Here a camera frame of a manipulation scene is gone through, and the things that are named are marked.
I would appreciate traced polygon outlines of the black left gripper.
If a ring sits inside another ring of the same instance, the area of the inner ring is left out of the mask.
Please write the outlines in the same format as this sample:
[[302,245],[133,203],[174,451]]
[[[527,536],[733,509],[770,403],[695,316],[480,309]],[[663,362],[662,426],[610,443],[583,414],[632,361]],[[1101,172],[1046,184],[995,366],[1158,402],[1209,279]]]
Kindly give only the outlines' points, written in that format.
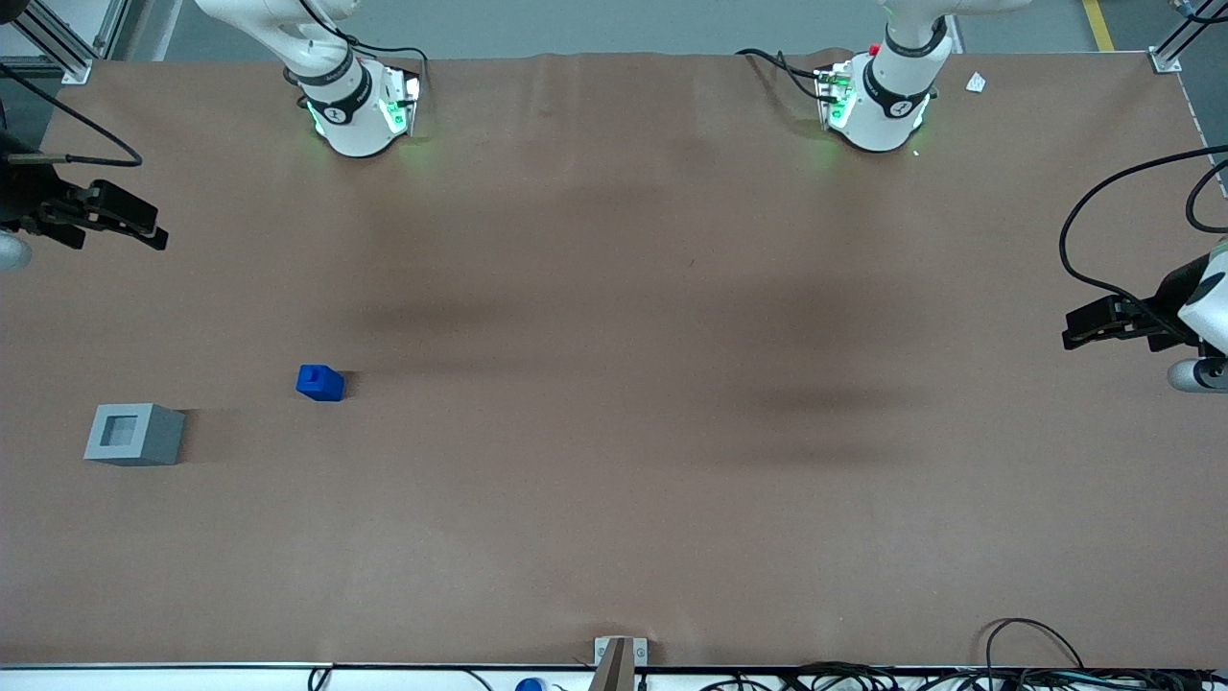
[[[1160,280],[1156,295],[1142,299],[1142,307],[1130,306],[1120,297],[1093,299],[1066,315],[1061,334],[1063,350],[1082,349],[1089,342],[1144,340],[1149,351],[1176,346],[1199,346],[1200,338],[1178,315],[1202,279],[1202,257],[1187,261]],[[1124,309],[1129,322],[1124,320]]]

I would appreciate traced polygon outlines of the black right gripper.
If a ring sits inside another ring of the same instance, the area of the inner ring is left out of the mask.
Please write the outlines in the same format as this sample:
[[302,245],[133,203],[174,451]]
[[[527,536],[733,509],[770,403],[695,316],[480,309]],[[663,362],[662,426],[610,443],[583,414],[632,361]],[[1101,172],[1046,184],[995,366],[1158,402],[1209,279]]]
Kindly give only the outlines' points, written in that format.
[[56,166],[70,163],[70,155],[48,155],[1,131],[1,222],[9,231],[47,236],[80,250],[85,227],[101,222],[134,234],[150,249],[163,252],[169,233],[157,226],[157,209],[120,185],[92,180],[80,187],[61,179]]

